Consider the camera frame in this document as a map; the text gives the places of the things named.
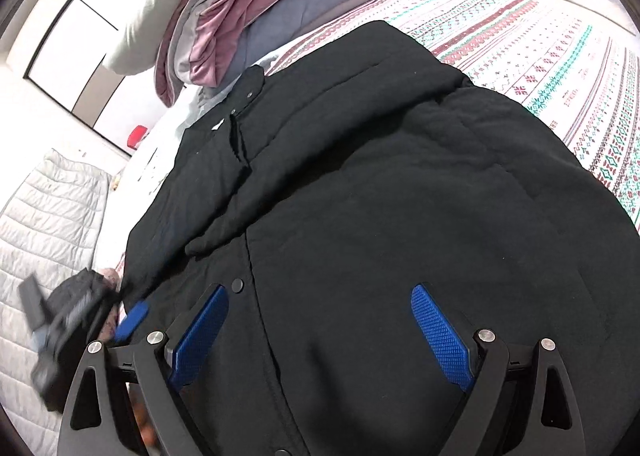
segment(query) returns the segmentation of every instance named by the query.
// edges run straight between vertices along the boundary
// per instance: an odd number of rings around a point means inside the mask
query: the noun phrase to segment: black jacket
[[[186,130],[124,285],[152,309],[138,338],[229,289],[183,392],[221,456],[429,454],[461,391],[412,315],[421,282],[507,342],[552,338],[603,455],[640,407],[639,254],[544,124],[372,22],[266,79],[250,68]]]

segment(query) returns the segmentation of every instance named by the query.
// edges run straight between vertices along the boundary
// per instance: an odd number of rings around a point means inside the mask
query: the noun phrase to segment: patterned bedsheet
[[[596,24],[535,0],[373,0],[278,50],[267,74],[371,20],[517,100],[553,129],[640,229],[639,59]]]

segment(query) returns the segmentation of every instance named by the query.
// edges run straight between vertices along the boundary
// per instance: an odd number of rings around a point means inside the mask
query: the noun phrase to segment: silver bolt
[[[480,330],[478,332],[478,338],[482,342],[493,342],[495,341],[495,333],[491,330]]]
[[[547,351],[553,351],[556,349],[556,343],[551,339],[542,339],[540,345]]]
[[[159,342],[162,342],[162,339],[164,339],[164,333],[161,331],[152,331],[146,336],[146,341],[149,344],[158,344]]]
[[[102,349],[102,343],[100,341],[93,341],[91,344],[89,344],[86,350],[89,353],[97,353],[101,349]]]

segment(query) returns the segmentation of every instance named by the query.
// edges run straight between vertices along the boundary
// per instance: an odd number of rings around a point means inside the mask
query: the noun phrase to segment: white blanket
[[[110,181],[97,167],[51,150],[0,213],[0,403],[35,456],[56,454],[60,417],[31,388],[38,356],[18,285],[35,273],[47,296],[92,266]]]

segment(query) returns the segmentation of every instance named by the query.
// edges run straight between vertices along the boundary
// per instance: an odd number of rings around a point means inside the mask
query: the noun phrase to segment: blue textured pad
[[[411,309],[447,380],[468,391],[474,381],[468,349],[421,284],[411,292]]]
[[[143,321],[146,317],[146,314],[149,313],[149,306],[144,301],[139,301],[135,304],[124,321],[122,321],[118,327],[116,328],[116,333],[113,335],[113,340],[116,342],[124,342],[131,334],[136,330],[138,325]]]
[[[169,383],[176,391],[193,382],[216,340],[229,311],[224,286],[219,286],[196,315],[174,350],[173,373]]]

